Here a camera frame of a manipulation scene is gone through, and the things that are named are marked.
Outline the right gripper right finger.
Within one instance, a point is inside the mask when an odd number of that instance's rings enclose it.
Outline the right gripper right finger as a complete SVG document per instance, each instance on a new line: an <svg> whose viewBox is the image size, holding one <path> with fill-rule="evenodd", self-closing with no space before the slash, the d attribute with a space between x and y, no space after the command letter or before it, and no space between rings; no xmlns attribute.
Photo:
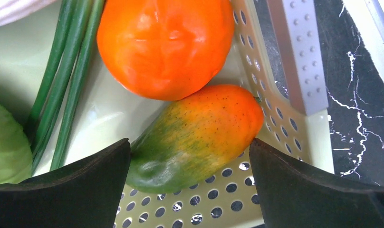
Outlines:
<svg viewBox="0 0 384 228"><path fill-rule="evenodd" d="M268 228L384 228L384 187L316 168L256 138L250 163Z"/></svg>

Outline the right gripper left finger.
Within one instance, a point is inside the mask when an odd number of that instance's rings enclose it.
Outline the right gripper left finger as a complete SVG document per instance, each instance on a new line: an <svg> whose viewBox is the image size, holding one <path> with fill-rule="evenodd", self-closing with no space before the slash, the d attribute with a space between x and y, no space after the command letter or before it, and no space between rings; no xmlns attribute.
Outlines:
<svg viewBox="0 0 384 228"><path fill-rule="evenodd" d="M121 139L18 184L0 185L0 228L110 228L130 164Z"/></svg>

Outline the green cabbage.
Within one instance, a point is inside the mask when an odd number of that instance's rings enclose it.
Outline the green cabbage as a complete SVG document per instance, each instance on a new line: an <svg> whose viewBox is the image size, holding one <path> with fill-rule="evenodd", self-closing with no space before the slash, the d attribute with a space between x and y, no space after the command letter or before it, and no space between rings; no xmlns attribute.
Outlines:
<svg viewBox="0 0 384 228"><path fill-rule="evenodd" d="M22 126L0 104L0 184L31 177L32 152Z"/></svg>

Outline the orange fruit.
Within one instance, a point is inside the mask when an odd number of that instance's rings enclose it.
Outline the orange fruit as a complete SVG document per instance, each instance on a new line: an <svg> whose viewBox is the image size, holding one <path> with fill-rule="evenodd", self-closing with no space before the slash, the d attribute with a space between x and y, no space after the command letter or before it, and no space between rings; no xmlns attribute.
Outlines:
<svg viewBox="0 0 384 228"><path fill-rule="evenodd" d="M222 70L233 33L228 0L108 0L97 46L124 88L173 101L200 90Z"/></svg>

